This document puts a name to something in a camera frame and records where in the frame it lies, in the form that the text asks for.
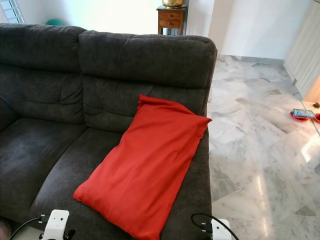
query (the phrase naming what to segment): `sofa backrest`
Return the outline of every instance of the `sofa backrest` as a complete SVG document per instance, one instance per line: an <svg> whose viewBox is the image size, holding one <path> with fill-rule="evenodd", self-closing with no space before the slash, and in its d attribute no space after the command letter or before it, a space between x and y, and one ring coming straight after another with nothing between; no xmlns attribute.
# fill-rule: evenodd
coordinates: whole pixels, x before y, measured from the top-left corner
<svg viewBox="0 0 320 240"><path fill-rule="evenodd" d="M87 125L124 133L139 94L205 114L216 56L206 37L82 32L79 62Z"/></svg>
<svg viewBox="0 0 320 240"><path fill-rule="evenodd" d="M77 124L83 85L75 26L0 24L1 101L19 115Z"/></svg>

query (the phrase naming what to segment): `red pillow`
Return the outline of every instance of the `red pillow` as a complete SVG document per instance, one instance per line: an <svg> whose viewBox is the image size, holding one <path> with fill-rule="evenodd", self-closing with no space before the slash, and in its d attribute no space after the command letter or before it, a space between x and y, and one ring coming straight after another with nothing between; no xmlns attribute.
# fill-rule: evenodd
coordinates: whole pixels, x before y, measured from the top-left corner
<svg viewBox="0 0 320 240"><path fill-rule="evenodd" d="M159 240L211 119L180 103L139 96L137 113L73 197L138 240Z"/></svg>

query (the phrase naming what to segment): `red bowl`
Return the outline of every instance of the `red bowl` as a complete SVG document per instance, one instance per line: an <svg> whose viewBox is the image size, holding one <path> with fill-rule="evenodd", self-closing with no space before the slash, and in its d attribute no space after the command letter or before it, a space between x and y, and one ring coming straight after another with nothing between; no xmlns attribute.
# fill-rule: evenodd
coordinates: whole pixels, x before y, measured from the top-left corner
<svg viewBox="0 0 320 240"><path fill-rule="evenodd" d="M299 122L306 122L308 121L308 118L306 116L295 116L293 115L292 111L290 112L290 115L291 117L296 120L296 121L299 121Z"/></svg>
<svg viewBox="0 0 320 240"><path fill-rule="evenodd" d="M320 124L320 113L316 113L313 120L315 120L318 124Z"/></svg>

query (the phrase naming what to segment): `marble floor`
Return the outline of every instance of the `marble floor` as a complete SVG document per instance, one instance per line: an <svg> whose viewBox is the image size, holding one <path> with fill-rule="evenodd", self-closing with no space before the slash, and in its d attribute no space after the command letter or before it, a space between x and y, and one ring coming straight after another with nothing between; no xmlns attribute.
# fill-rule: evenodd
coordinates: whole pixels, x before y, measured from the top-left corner
<svg viewBox="0 0 320 240"><path fill-rule="evenodd" d="M208 103L212 214L241 240L320 239L320 136L281 65L219 56Z"/></svg>

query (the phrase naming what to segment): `sofa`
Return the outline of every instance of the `sofa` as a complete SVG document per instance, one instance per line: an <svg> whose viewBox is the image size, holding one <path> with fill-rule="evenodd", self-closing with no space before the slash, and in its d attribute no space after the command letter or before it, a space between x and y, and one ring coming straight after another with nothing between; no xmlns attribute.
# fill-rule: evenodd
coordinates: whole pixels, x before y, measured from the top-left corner
<svg viewBox="0 0 320 240"><path fill-rule="evenodd" d="M216 57L201 36L1 23L0 215L23 223L68 210L74 240L132 239L72 194L119 144L139 94L206 115ZM211 213L208 137L206 130L163 240L208 237L190 221L194 212Z"/></svg>

